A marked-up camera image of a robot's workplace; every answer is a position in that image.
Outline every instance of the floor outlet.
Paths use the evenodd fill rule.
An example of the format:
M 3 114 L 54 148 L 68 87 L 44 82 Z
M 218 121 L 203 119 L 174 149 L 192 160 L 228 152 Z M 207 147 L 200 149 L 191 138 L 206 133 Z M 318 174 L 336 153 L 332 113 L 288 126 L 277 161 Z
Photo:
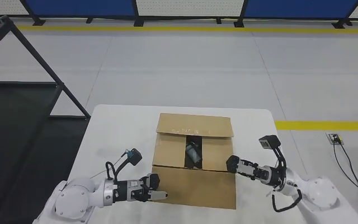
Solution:
M 340 136 L 338 133 L 326 133 L 326 136 L 328 138 L 328 141 L 330 142 L 331 145 L 336 145 L 336 146 L 339 146 L 340 144 L 338 142 L 334 142 L 334 138 L 335 138 L 335 135 L 338 136 L 338 138 L 340 138 L 341 140 L 341 144 L 344 145 L 343 143 L 343 139 L 342 139 L 342 136 Z

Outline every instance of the blue partition panel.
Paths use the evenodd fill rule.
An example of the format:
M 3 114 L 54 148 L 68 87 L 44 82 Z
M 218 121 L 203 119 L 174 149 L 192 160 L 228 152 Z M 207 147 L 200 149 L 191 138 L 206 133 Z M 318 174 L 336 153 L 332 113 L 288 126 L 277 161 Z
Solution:
M 36 15 L 134 16 L 131 0 L 27 0 Z
M 356 0 L 248 0 L 245 17 L 342 18 Z

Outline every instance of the yellow stripe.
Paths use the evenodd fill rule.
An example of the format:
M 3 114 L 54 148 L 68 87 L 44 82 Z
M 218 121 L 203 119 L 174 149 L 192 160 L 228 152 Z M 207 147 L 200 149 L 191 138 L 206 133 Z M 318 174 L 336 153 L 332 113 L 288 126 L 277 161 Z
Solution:
M 21 26 L 20 30 L 41 31 L 189 31 L 189 32 L 284 32 L 309 34 L 358 34 L 358 29 L 294 29 L 294 28 L 235 28 L 235 27 L 172 27 L 172 26 Z
M 275 121 L 277 130 L 356 130 L 358 122 Z

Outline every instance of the white table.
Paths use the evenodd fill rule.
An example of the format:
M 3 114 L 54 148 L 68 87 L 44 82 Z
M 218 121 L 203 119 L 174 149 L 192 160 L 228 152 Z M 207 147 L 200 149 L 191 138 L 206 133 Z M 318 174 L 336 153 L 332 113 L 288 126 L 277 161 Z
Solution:
M 138 179 L 151 172 L 160 113 L 230 117 L 235 135 L 234 154 L 261 166 L 274 166 L 276 163 L 274 153 L 264 150 L 258 142 L 265 135 L 277 135 L 268 110 L 99 105 L 93 112 L 69 180 L 93 176 L 105 169 L 106 161 L 115 162 L 125 149 L 132 148 L 137 148 L 143 159 L 136 166 L 127 165 L 119 173 L 119 180 Z M 105 176 L 104 172 L 96 178 L 100 180 Z M 237 175 L 236 210 L 157 202 L 117 202 L 111 207 L 96 208 L 89 223 L 305 223 L 297 207 L 276 213 L 272 208 L 271 197 L 266 197 L 271 189 L 259 181 Z M 290 197 L 281 194 L 276 196 L 278 208 L 292 202 Z

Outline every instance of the brown cardboard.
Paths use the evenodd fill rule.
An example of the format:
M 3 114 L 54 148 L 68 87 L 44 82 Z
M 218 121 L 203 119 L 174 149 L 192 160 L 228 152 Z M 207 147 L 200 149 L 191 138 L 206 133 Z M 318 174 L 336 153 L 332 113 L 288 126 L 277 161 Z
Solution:
M 161 202 L 236 209 L 235 175 L 226 169 L 233 154 L 230 118 L 161 114 L 157 132 L 153 172 L 168 193 Z M 184 168 L 187 135 L 202 136 L 202 170 Z
M 184 167 L 185 143 L 186 136 L 179 136 L 177 134 L 157 134 L 153 164 Z
M 203 170 L 226 172 L 226 161 L 232 154 L 233 142 L 231 138 L 202 138 Z
M 167 199 L 156 202 L 236 209 L 234 174 L 156 166 L 152 172 L 161 179 L 158 190 L 168 193 Z
M 188 114 L 161 114 L 158 133 L 191 136 L 234 137 L 230 118 Z

